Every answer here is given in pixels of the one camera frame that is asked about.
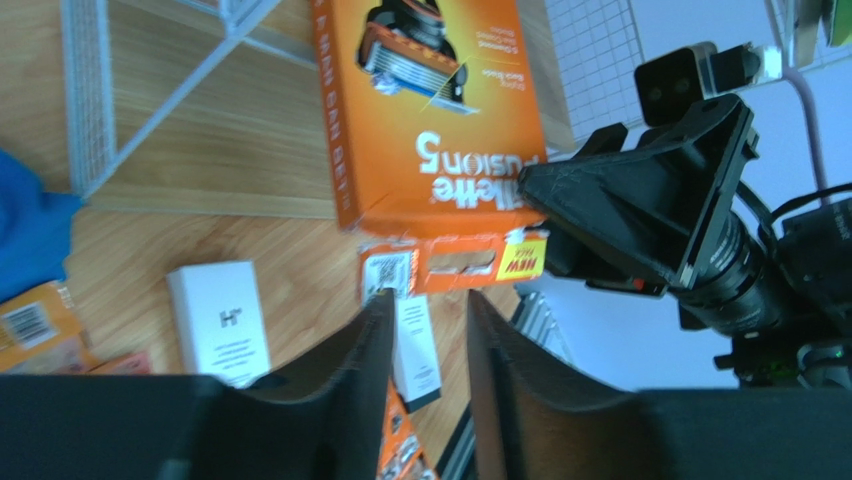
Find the orange Gillette Fusion5 box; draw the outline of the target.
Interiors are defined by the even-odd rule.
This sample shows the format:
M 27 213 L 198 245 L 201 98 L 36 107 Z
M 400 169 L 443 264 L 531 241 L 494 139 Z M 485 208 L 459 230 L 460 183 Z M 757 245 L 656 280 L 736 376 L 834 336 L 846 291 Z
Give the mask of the orange Gillette Fusion5 box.
M 547 160 L 513 1 L 315 1 L 338 225 L 369 238 L 363 285 L 408 295 L 527 281 L 542 216 L 519 173 Z

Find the orange razor box back side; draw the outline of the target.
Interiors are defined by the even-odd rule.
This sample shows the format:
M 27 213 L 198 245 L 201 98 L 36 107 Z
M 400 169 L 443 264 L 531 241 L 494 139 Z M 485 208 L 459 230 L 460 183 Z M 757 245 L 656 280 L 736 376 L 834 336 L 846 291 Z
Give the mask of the orange razor box back side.
M 425 456 L 407 410 L 392 381 L 388 382 L 377 480 L 438 480 Z

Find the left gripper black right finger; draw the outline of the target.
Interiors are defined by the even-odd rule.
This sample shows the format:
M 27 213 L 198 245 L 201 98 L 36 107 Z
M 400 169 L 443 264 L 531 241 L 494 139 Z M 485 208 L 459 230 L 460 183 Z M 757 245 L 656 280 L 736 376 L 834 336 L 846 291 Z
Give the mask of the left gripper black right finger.
M 483 479 L 847 479 L 842 389 L 623 391 L 559 361 L 481 292 L 467 297 Z

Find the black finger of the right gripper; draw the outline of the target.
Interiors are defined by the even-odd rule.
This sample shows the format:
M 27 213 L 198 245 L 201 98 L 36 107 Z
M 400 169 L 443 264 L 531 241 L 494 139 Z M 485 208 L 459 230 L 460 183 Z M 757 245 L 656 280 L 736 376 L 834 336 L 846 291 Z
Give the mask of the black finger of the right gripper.
M 735 94 L 696 102 L 641 147 L 524 168 L 519 193 L 619 271 L 690 289 L 757 156 L 753 119 Z

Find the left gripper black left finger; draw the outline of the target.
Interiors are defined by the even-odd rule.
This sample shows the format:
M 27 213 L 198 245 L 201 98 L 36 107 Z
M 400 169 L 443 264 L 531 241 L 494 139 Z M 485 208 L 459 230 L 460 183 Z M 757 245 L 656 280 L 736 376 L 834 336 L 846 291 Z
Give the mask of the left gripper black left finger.
M 395 334 L 384 290 L 251 386 L 204 375 L 5 375 L 5 479 L 372 479 Z

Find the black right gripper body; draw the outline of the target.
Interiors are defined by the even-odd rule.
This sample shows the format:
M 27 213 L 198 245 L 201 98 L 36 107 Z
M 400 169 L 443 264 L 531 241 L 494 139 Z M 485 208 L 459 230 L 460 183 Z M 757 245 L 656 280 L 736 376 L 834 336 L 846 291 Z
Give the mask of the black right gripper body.
M 673 296 L 685 331 L 713 330 L 732 342 L 715 358 L 744 387 L 851 385 L 851 264 L 830 264 L 851 243 L 825 209 L 785 222 L 751 200 L 756 234 L 738 215 L 684 227 L 670 215 L 614 200 L 605 207 L 540 204 L 556 237 L 545 265 L 591 289 Z

